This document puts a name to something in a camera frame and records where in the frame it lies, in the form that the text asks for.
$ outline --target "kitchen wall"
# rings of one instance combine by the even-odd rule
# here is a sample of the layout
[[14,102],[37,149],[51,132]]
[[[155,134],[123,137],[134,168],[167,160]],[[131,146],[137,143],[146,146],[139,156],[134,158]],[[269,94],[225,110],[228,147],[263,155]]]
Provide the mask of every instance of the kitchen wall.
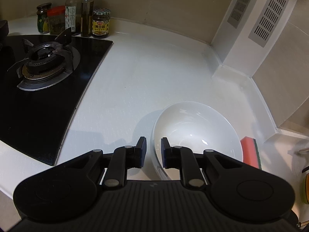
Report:
[[[34,16],[36,6],[65,0],[0,0],[0,18]],[[96,7],[109,8],[112,16],[146,23],[210,43],[231,0],[95,0]]]
[[309,135],[309,0],[297,0],[253,79],[276,125]]

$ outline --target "sponge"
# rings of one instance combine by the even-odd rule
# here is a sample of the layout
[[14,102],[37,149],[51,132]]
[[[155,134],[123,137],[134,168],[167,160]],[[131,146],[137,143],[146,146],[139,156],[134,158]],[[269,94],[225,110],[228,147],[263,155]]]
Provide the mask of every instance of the sponge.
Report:
[[241,141],[243,148],[244,163],[262,169],[256,140],[250,137],[244,137]]

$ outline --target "glass bottle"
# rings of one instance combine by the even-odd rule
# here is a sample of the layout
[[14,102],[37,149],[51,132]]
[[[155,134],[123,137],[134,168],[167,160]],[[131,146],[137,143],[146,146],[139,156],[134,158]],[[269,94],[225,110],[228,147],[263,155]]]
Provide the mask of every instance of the glass bottle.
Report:
[[81,24],[81,0],[65,1],[65,28],[72,28],[72,34],[80,33]]
[[93,0],[82,0],[81,36],[89,37],[92,33]]
[[38,31],[40,34],[49,33],[49,25],[48,25],[48,18],[47,18],[47,11],[52,6],[51,3],[44,3],[37,6],[37,15],[38,15]]

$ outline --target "white bowl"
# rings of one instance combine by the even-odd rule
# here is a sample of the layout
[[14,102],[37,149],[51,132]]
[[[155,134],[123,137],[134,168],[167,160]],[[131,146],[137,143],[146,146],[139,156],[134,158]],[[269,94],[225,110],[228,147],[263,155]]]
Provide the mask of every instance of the white bowl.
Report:
[[167,137],[171,146],[190,148],[194,153],[213,149],[243,161],[243,151],[231,124],[211,107],[183,101],[165,108],[158,117],[150,139],[151,159],[162,180],[178,180],[179,170],[164,169],[161,157],[161,138]]

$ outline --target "black glass stovetop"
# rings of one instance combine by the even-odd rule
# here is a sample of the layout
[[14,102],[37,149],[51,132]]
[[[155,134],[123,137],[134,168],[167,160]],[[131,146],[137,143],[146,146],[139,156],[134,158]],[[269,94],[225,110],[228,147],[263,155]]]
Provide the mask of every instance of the black glass stovetop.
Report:
[[66,79],[49,88],[24,91],[17,87],[15,62],[25,57],[22,38],[34,45],[52,35],[8,36],[0,50],[0,140],[48,165],[54,165],[78,102],[112,41],[72,37],[81,60]]

